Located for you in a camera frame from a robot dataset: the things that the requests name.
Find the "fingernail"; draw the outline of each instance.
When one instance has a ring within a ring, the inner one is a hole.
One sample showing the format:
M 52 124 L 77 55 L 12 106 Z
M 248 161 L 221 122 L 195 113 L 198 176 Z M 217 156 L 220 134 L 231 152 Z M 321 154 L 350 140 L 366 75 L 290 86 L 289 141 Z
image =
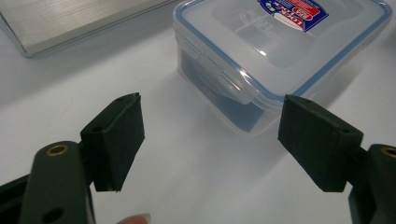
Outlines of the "fingernail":
M 126 217 L 118 224 L 151 224 L 150 214 L 139 214 L 132 217 Z

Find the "container label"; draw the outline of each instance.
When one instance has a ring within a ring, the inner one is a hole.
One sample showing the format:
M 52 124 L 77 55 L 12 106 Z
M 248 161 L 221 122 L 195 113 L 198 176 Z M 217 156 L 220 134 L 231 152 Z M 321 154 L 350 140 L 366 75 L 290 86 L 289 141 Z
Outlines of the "container label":
M 262 7 L 291 28 L 307 32 L 329 14 L 312 0 L 259 0 Z

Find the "plastic food container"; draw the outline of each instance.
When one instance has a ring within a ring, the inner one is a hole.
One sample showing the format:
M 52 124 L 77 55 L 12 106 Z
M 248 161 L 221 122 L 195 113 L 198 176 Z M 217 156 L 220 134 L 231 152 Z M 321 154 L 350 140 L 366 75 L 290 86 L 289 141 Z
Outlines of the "plastic food container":
M 386 26 L 377 0 L 191 0 L 174 11 L 179 70 L 245 133 L 285 94 L 311 97 Z

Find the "container lid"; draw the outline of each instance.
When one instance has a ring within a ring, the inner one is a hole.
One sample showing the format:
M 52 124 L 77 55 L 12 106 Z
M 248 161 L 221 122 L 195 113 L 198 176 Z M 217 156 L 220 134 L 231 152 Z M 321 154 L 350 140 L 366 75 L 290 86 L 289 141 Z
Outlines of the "container lid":
M 175 9 L 176 21 L 236 70 L 258 98 L 279 103 L 335 73 L 391 14 L 376 0 L 192 0 Z

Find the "white background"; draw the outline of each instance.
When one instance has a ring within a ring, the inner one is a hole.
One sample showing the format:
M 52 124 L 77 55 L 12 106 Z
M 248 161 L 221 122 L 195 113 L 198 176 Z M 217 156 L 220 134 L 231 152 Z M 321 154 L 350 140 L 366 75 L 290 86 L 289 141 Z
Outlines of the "white background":
M 179 74 L 175 5 L 33 59 L 0 32 L 0 185 L 27 175 L 40 148 L 79 142 L 111 101 L 138 91 L 147 138 L 122 191 L 93 193 L 97 223 L 140 213 L 153 224 L 350 223 L 350 186 L 321 192 L 276 140 L 278 123 L 240 136 Z M 314 100 L 363 131 L 364 148 L 396 146 L 396 19 L 366 52 Z

